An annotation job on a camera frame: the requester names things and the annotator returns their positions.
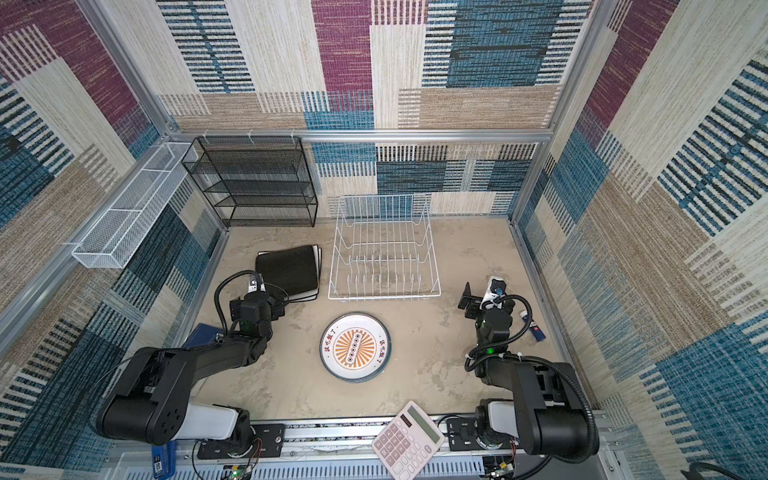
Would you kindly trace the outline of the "black square plate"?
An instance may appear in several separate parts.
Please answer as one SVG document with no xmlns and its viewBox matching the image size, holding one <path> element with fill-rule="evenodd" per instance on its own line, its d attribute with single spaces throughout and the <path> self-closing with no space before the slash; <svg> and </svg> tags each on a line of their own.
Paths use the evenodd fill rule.
<svg viewBox="0 0 768 480">
<path fill-rule="evenodd" d="M 297 248 L 260 252 L 255 259 L 255 270 L 269 287 L 282 288 L 290 297 L 297 292 Z"/>
</svg>

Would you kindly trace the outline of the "white square plate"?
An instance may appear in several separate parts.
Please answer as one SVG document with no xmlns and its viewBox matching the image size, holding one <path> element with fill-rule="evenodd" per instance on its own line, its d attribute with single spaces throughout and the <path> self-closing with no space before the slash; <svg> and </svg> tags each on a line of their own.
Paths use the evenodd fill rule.
<svg viewBox="0 0 768 480">
<path fill-rule="evenodd" d="M 298 247 L 296 270 L 298 278 L 297 292 L 291 298 L 294 301 L 316 299 L 320 290 L 322 248 L 318 245 Z"/>
</svg>

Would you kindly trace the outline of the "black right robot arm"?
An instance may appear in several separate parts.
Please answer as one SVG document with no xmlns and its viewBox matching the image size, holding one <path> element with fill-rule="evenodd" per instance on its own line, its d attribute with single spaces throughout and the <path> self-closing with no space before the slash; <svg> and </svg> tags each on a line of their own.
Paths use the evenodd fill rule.
<svg viewBox="0 0 768 480">
<path fill-rule="evenodd" d="M 458 302 L 476 335 L 465 371 L 512 393 L 510 401 L 486 399 L 476 407 L 476 442 L 488 450 L 520 447 L 527 454 L 582 463 L 599 451 L 595 412 L 572 365 L 510 350 L 538 326 L 530 302 L 506 288 L 497 277 L 482 295 L 466 284 Z"/>
</svg>

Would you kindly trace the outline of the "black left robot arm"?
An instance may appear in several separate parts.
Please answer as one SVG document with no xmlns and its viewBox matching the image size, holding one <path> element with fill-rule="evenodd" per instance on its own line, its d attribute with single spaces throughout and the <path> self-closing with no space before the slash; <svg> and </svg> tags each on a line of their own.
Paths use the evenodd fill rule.
<svg viewBox="0 0 768 480">
<path fill-rule="evenodd" d="M 106 396 L 96 432 L 115 440 L 163 446 L 172 440 L 201 440 L 220 451 L 244 454 L 256 434 L 247 410 L 190 402 L 201 380 L 250 366 L 266 351 L 272 322 L 285 302 L 265 291 L 248 293 L 238 304 L 235 330 L 205 346 L 182 349 L 144 347 L 137 351 Z"/>
</svg>

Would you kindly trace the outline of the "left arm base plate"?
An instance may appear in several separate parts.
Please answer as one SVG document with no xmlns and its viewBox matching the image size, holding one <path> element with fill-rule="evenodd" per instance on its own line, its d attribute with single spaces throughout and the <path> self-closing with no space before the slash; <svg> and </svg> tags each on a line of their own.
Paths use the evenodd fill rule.
<svg viewBox="0 0 768 480">
<path fill-rule="evenodd" d="M 282 453 L 285 424 L 255 424 L 250 431 L 235 431 L 225 440 L 203 440 L 196 460 L 255 460 L 278 458 Z"/>
</svg>

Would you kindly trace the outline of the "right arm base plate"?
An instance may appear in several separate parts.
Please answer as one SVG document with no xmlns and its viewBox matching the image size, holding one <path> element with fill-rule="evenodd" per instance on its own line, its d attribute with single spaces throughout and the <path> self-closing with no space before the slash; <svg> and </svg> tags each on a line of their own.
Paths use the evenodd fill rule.
<svg viewBox="0 0 768 480">
<path fill-rule="evenodd" d="M 520 446 L 516 437 L 500 434 L 494 438 L 477 433 L 476 422 L 468 417 L 451 416 L 441 422 L 445 428 L 448 448 L 459 451 L 512 451 Z"/>
</svg>

